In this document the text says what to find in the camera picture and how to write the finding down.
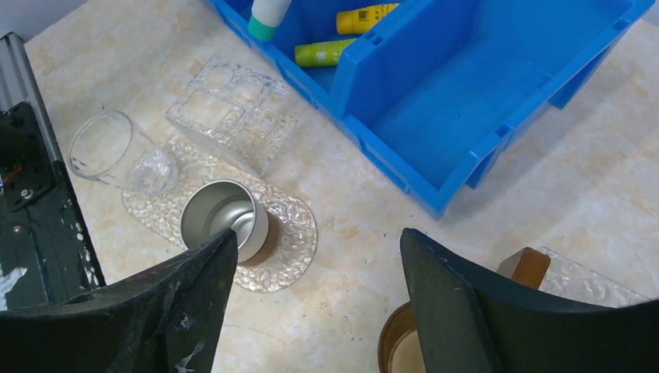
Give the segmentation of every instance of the stainless steel cup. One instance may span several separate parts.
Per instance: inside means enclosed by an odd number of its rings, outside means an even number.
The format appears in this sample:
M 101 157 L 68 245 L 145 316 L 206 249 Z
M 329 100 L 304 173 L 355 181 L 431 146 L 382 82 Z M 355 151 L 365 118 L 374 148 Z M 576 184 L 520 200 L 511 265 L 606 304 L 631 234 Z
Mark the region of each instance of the stainless steel cup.
M 222 229 L 238 236 L 238 263 L 257 254 L 266 242 L 268 214 L 242 184 L 208 183 L 194 192 L 181 215 L 181 238 L 190 249 Z

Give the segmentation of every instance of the clear drinking glass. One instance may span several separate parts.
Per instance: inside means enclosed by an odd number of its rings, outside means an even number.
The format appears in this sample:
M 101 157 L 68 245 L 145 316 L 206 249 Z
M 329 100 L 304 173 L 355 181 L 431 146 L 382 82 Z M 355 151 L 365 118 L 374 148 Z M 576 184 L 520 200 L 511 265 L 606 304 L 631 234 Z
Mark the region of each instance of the clear drinking glass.
M 167 190 L 176 176 L 172 158 L 117 110 L 82 125 L 73 137 L 68 165 L 82 178 L 149 196 Z

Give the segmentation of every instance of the beige tabletop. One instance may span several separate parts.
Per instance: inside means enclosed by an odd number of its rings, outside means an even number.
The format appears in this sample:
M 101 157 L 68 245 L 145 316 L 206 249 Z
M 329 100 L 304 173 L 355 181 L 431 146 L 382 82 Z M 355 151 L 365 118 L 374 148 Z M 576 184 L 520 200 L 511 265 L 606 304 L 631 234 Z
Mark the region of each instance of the beige tabletop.
M 27 44 L 63 153 L 109 108 L 159 141 L 165 111 L 220 54 L 276 75 L 199 0 L 90 1 Z M 272 294 L 234 287 L 214 371 L 377 371 L 389 313 L 408 299 L 405 227 L 489 268 L 548 246 L 659 297 L 659 28 L 640 21 L 563 111 L 551 109 L 433 221 L 309 105 L 264 179 L 303 199 L 319 227 L 300 281 Z M 293 94 L 291 100 L 301 100 Z M 180 251 L 124 210 L 120 191 L 73 177 L 108 282 Z

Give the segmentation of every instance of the screw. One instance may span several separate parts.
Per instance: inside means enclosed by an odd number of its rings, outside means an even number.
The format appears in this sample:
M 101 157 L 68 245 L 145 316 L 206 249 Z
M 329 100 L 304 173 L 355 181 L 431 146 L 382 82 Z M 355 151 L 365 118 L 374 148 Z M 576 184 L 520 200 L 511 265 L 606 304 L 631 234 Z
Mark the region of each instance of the screw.
M 21 197 L 25 198 L 26 200 L 29 200 L 32 198 L 34 192 L 31 189 L 23 189 L 21 190 Z

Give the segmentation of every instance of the blue bin wall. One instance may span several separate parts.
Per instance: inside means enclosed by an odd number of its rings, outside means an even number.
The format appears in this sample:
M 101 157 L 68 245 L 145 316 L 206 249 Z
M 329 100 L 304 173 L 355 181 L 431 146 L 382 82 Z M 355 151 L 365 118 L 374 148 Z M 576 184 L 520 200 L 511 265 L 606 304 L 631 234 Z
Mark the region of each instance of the blue bin wall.
M 336 68 L 302 70 L 298 44 L 337 40 L 336 13 L 387 1 L 294 0 L 271 43 L 252 2 L 210 0 L 403 192 L 440 218 L 553 104 L 563 107 L 654 0 L 408 0 Z

